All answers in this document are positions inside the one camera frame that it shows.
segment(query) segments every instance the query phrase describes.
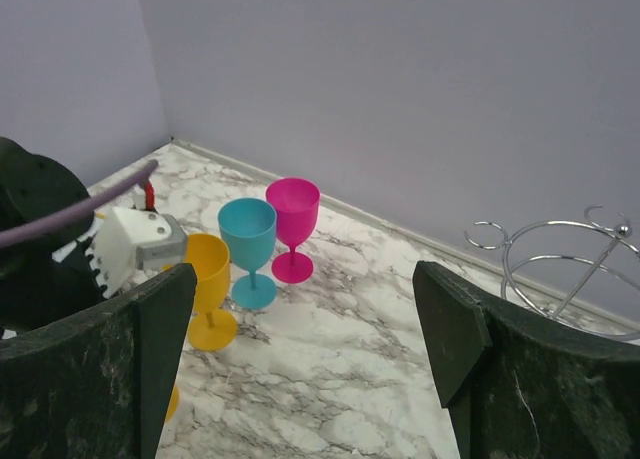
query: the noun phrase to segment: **pink wine glass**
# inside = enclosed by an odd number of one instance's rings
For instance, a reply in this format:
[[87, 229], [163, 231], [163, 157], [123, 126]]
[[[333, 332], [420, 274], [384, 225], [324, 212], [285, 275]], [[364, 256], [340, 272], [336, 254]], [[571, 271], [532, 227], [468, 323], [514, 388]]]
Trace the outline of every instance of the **pink wine glass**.
[[287, 284], [304, 282], [313, 274], [313, 261], [296, 247], [309, 239], [318, 222], [320, 189], [311, 181], [285, 177], [267, 188], [267, 202], [278, 214], [276, 237], [289, 246], [289, 252], [279, 255], [271, 272]]

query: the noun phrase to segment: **baseboard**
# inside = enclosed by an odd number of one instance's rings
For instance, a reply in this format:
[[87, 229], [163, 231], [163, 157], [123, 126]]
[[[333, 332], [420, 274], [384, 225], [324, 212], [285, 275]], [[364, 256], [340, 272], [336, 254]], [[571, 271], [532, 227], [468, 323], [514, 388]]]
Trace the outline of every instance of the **baseboard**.
[[[198, 146], [196, 144], [193, 144], [181, 138], [174, 137], [171, 139], [171, 143], [178, 147], [181, 147], [183, 149], [186, 149], [188, 151], [201, 155], [203, 157], [207, 157], [219, 164], [222, 164], [224, 166], [230, 167], [237, 171], [243, 172], [255, 178], [258, 181], [264, 182], [265, 184], [268, 184], [280, 178], [280, 176], [276, 174], [272, 174], [270, 172], [264, 171], [258, 167], [252, 166], [245, 162], [232, 159], [222, 154], [218, 154], [207, 148]], [[499, 278], [502, 278], [504, 276], [504, 273], [502, 271], [502, 266], [498, 266], [497, 264], [493, 264], [489, 261], [485, 261], [476, 256], [472, 256], [471, 254], [467, 254], [464, 251], [460, 251], [447, 244], [443, 244], [434, 239], [430, 239], [428, 237], [422, 236], [420, 234], [417, 234], [403, 227], [396, 226], [395, 224], [392, 224], [389, 221], [376, 217], [373, 214], [369, 214], [368, 212], [365, 212], [361, 209], [358, 209], [357, 207], [351, 206], [333, 197], [329, 197], [323, 194], [322, 205], [336, 212], [340, 212], [345, 216], [351, 217], [367, 225], [370, 225], [372, 227], [376, 227], [386, 231], [391, 231], [401, 236], [404, 236], [406, 238], [412, 239], [420, 244], [427, 246], [430, 249], [433, 249], [434, 251], [437, 251], [441, 255], [445, 255], [459, 262], [469, 264], [475, 268], [481, 269], [490, 274], [494, 274]], [[564, 298], [564, 294], [561, 291], [554, 289], [552, 287], [548, 287], [544, 284], [540, 284], [539, 282], [534, 281], [533, 279], [530, 279], [527, 277], [521, 277], [518, 279], [518, 282], [523, 286], [526, 286], [527, 288], [531, 289], [532, 291], [537, 292], [539, 294], [544, 294], [558, 302], [561, 302], [562, 299]], [[612, 323], [613, 325], [622, 327], [624, 329], [630, 329], [634, 331], [640, 330], [640, 323], [636, 323], [635, 321], [631, 321], [627, 318], [618, 316], [616, 314], [612, 314], [611, 312], [605, 311], [604, 309], [601, 309], [597, 306], [581, 301], [580, 299], [572, 300], [571, 305], [576, 309], [579, 309], [585, 312], [586, 314], [597, 316], [598, 318], [606, 322]]]

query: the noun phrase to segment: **red object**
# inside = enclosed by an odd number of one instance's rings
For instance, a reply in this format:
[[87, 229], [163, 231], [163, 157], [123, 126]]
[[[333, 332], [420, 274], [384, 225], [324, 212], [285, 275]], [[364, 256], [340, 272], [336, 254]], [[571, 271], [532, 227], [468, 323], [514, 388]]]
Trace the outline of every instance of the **red object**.
[[156, 207], [156, 194], [151, 181], [144, 183], [144, 205], [147, 211], [152, 211]]

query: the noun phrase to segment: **glass base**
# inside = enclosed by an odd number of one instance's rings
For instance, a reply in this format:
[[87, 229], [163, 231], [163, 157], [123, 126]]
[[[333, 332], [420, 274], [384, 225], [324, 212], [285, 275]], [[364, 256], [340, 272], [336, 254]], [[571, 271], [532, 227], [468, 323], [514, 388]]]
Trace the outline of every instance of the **glass base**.
[[166, 424], [171, 420], [173, 415], [178, 409], [178, 403], [180, 402], [180, 391], [177, 386], [173, 386], [173, 390], [171, 391], [171, 398], [169, 399], [169, 407], [167, 407], [167, 415], [164, 418], [164, 423]]
[[285, 252], [279, 255], [271, 265], [271, 272], [276, 279], [286, 284], [299, 284], [306, 281], [313, 274], [313, 261], [305, 254], [299, 252]]
[[276, 298], [278, 288], [270, 277], [256, 274], [256, 287], [251, 289], [251, 277], [244, 276], [236, 281], [231, 290], [233, 301], [244, 309], [263, 309]]
[[236, 337], [238, 323], [229, 311], [223, 309], [214, 309], [209, 314], [213, 327], [209, 325], [207, 314], [198, 314], [189, 323], [187, 338], [200, 351], [219, 351]]

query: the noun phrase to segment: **lavender wall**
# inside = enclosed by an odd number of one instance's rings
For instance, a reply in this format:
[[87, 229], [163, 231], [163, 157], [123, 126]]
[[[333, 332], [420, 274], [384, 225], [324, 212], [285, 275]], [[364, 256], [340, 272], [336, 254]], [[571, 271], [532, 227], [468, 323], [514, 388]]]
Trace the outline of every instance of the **lavender wall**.
[[0, 0], [0, 135], [87, 184], [165, 143], [138, 0]]
[[[640, 220], [637, 0], [140, 1], [173, 134], [458, 248], [474, 220]], [[607, 290], [587, 292], [640, 320]]]

